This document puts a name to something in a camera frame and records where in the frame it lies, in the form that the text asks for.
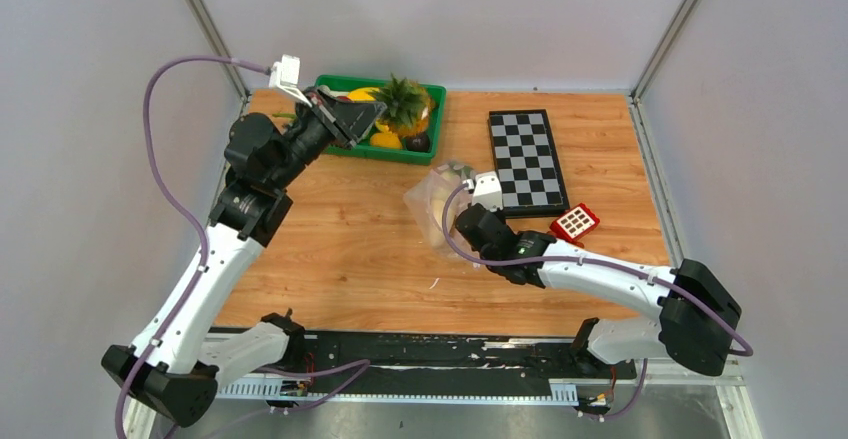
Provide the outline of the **fake pineapple with green crown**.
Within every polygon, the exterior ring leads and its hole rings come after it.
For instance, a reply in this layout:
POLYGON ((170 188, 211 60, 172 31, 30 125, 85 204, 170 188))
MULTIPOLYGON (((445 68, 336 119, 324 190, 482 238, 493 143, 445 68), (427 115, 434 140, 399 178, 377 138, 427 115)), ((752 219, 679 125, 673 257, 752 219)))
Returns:
POLYGON ((435 101, 418 82, 392 75, 371 96, 386 106, 381 120, 398 137, 415 136, 428 129, 435 101))

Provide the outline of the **clear dotted zip bag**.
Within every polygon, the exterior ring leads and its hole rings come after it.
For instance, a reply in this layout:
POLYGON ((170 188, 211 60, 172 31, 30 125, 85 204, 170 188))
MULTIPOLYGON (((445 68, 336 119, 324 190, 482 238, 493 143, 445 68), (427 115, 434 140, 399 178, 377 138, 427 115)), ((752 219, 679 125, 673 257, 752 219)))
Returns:
POLYGON ((461 257, 447 243, 442 230, 445 204, 455 188, 475 175, 470 165, 451 160, 430 169, 403 195, 404 204, 423 236, 422 243, 451 260, 461 260, 461 257))

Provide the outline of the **pale yellow fake banana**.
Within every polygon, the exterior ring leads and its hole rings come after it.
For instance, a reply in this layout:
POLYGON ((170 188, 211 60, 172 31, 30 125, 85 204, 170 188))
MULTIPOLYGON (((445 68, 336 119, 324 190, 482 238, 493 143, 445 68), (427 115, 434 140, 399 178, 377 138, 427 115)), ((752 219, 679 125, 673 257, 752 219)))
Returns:
POLYGON ((428 176, 426 237, 429 245, 434 249, 439 249, 445 244, 442 230, 443 213, 449 194, 459 184, 460 176, 458 173, 447 167, 433 170, 428 176))

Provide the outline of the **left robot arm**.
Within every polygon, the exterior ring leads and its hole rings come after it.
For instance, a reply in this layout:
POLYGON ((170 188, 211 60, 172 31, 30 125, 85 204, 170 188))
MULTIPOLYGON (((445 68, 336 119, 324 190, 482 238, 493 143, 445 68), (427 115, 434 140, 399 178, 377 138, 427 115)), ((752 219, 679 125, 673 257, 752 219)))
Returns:
POLYGON ((113 345, 102 358, 127 395, 185 428, 208 411, 219 390, 263 367, 304 378, 305 330, 289 315, 267 314, 221 343, 205 338, 288 214, 291 183, 327 147, 358 145, 385 110, 378 101, 353 102, 310 87, 284 128, 262 113, 232 124, 225 185, 200 227, 196 256, 148 326, 130 345, 113 345))

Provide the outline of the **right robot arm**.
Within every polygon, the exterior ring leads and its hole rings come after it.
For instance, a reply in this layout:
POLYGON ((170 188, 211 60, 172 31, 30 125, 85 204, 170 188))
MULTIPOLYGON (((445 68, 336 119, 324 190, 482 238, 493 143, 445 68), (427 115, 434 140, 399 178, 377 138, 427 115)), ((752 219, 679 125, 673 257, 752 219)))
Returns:
POLYGON ((729 356, 752 349, 736 331, 742 309, 703 263, 652 266, 596 254, 536 231, 513 231, 481 205, 461 212, 456 230, 472 249, 469 260, 517 285, 593 295, 637 312, 628 320, 584 321, 571 362, 584 376, 629 359, 669 358, 716 377, 729 356))

